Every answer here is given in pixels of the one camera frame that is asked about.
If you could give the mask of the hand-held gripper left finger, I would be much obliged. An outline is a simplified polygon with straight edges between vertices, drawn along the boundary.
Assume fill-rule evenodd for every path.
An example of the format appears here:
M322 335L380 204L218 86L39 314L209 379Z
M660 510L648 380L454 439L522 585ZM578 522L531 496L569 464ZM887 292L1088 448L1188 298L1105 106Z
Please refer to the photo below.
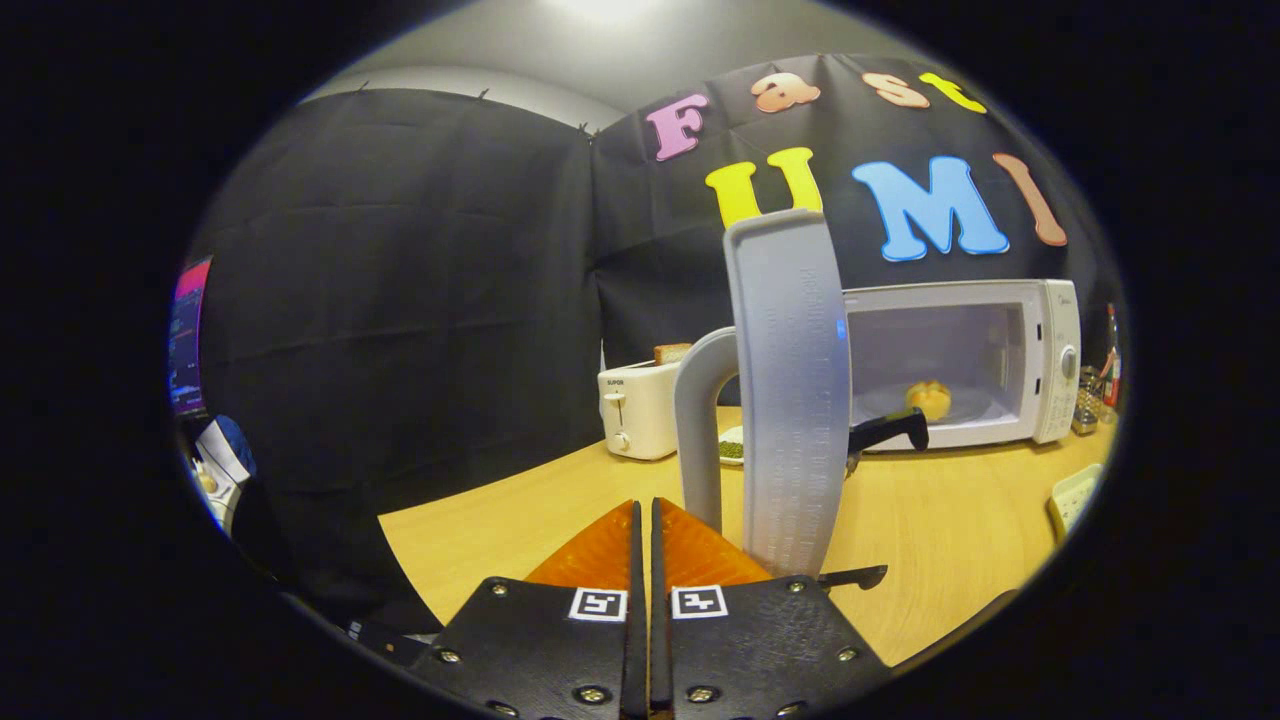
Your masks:
M641 507L605 512L524 579L489 577L411 665L508 719L645 719Z

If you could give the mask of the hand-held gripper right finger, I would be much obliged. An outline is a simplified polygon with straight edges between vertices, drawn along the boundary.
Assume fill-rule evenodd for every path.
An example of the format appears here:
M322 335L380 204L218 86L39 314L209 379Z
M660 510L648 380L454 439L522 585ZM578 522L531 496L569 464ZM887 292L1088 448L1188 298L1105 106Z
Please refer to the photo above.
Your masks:
M890 682L890 666L813 577L669 583L663 507L653 500L653 719L817 719Z

